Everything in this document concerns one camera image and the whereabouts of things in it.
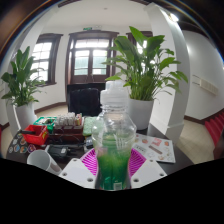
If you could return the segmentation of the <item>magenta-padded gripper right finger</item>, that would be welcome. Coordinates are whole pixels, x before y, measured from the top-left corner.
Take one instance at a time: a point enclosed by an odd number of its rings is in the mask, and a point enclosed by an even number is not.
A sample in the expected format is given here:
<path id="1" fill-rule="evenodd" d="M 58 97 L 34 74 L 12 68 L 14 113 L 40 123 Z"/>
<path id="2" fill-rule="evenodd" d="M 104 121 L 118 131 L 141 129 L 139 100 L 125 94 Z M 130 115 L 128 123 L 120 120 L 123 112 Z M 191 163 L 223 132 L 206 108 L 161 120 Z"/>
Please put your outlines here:
<path id="1" fill-rule="evenodd" d="M 132 189 L 140 188 L 166 176 L 155 160 L 146 159 L 135 149 L 129 159 L 129 180 Z"/>

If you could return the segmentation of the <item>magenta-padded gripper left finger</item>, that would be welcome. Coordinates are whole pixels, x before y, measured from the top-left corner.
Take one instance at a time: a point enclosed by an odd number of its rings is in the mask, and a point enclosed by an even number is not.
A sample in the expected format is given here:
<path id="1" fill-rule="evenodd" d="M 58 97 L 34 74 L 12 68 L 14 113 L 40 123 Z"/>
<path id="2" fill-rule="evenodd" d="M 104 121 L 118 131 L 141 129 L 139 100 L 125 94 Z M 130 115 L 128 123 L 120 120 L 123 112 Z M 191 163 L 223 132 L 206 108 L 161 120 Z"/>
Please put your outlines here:
<path id="1" fill-rule="evenodd" d="M 81 187 L 94 189 L 98 171 L 96 153 L 94 149 L 91 149 L 80 159 L 72 158 L 62 170 L 60 177 Z"/>

